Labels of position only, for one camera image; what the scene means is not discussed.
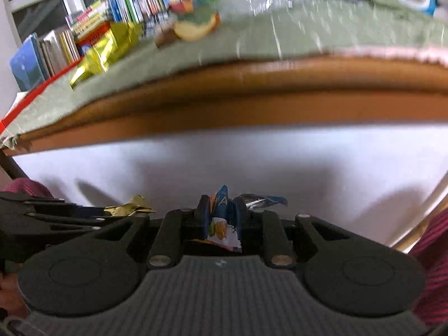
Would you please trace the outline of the colourful snack wrapper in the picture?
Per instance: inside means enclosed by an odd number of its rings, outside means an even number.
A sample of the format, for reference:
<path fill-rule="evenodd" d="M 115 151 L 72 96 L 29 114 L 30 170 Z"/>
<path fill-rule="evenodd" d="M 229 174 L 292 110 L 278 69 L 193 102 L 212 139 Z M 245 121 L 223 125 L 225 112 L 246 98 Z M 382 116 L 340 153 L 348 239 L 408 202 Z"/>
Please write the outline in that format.
<path fill-rule="evenodd" d="M 228 186 L 223 185 L 210 199 L 210 220 L 207 238 L 201 241 L 224 249 L 241 252 L 241 241 L 237 231 L 237 216 L 234 199 L 241 197 L 249 210 L 268 209 L 275 205 L 287 206 L 284 197 L 243 193 L 234 198 L 228 195 Z"/>

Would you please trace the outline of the gold foil wrapper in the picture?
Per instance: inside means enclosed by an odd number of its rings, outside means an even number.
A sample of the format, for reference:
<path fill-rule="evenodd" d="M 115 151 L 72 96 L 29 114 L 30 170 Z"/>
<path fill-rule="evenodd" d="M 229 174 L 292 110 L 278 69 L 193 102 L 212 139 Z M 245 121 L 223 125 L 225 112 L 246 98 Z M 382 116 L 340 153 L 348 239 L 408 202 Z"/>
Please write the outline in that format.
<path fill-rule="evenodd" d="M 92 76 L 106 73 L 139 43 L 142 33 L 142 23 L 112 23 L 78 64 L 70 81 L 71 88 Z"/>

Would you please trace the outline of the upright books far left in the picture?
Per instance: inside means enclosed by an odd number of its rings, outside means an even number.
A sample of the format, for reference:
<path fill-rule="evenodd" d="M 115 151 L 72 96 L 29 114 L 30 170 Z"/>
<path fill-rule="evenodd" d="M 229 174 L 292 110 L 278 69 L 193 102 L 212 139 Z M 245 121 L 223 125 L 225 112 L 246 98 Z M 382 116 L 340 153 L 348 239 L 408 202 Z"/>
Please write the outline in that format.
<path fill-rule="evenodd" d="M 9 61 L 21 92 L 30 92 L 80 58 L 72 32 L 60 28 L 44 37 L 31 33 Z"/>

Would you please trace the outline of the stack of flat books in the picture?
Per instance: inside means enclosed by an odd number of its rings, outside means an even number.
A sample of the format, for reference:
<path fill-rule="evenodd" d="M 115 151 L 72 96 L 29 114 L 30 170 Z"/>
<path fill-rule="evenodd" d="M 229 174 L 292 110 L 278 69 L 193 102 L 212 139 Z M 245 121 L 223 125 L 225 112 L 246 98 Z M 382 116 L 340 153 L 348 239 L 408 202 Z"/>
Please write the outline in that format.
<path fill-rule="evenodd" d="M 70 23 L 70 30 L 75 40 L 79 40 L 110 20 L 112 15 L 108 1 L 97 0 Z"/>

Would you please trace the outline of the red tray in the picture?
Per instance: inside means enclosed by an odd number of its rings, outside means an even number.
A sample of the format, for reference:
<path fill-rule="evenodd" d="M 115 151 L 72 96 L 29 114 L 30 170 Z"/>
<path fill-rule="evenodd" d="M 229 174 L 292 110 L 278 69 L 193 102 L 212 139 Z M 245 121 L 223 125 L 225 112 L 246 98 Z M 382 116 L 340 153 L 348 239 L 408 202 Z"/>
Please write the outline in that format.
<path fill-rule="evenodd" d="M 66 75 L 68 72 L 73 70 L 81 61 L 83 58 L 79 58 L 74 63 L 69 64 L 67 67 L 63 68 L 60 72 L 58 72 L 56 75 L 50 77 L 48 80 L 46 80 L 44 83 L 41 83 L 37 88 L 34 90 L 31 90 L 27 95 L 25 95 L 24 98 L 22 98 L 20 101 L 17 102 L 17 104 L 4 116 L 3 119 L 1 119 L 1 133 L 3 133 L 6 128 L 9 126 L 9 124 L 28 106 L 30 105 L 33 100 L 43 93 L 43 91 L 49 86 L 50 84 L 57 81 L 59 78 Z"/>

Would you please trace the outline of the magenta knitted sleeve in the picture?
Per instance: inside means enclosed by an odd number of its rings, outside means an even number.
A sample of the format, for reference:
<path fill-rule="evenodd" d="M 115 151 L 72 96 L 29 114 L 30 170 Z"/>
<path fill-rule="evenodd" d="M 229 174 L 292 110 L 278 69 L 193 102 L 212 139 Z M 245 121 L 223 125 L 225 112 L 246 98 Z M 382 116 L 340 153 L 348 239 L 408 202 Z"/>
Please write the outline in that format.
<path fill-rule="evenodd" d="M 428 327 L 447 321 L 447 210 L 435 216 L 409 254 L 424 269 L 426 285 L 414 313 Z"/>

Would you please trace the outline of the green checked tablecloth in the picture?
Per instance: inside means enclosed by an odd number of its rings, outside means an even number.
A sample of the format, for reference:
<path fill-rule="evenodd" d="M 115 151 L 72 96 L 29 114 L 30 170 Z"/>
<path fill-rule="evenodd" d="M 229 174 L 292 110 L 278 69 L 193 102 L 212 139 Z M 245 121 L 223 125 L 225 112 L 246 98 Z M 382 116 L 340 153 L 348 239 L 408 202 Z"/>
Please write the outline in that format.
<path fill-rule="evenodd" d="M 187 21 L 203 24 L 212 13 L 220 25 L 194 42 L 157 48 L 153 39 L 139 42 L 103 74 L 71 88 L 68 72 L 47 86 L 1 134 L 12 149 L 20 135 L 73 114 L 79 108 L 121 90 L 193 67 L 235 60 L 283 60 L 349 48 L 377 46 L 382 51 L 410 48 L 425 61 L 441 61 L 447 50 L 447 22 L 404 7 L 397 0 L 306 0 L 257 16 L 228 16 L 218 2 L 201 7 Z"/>

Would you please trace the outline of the red crate left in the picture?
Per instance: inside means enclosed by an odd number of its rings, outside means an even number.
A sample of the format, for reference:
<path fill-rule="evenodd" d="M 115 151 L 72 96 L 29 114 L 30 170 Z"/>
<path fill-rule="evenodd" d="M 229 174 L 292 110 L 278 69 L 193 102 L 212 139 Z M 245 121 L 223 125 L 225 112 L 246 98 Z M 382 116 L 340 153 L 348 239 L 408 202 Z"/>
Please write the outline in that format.
<path fill-rule="evenodd" d="M 94 27 L 90 32 L 85 33 L 83 36 L 76 38 L 76 46 L 80 56 L 84 56 L 89 48 L 94 46 L 99 39 L 109 30 L 111 27 L 110 21 L 104 21 L 97 27 Z"/>

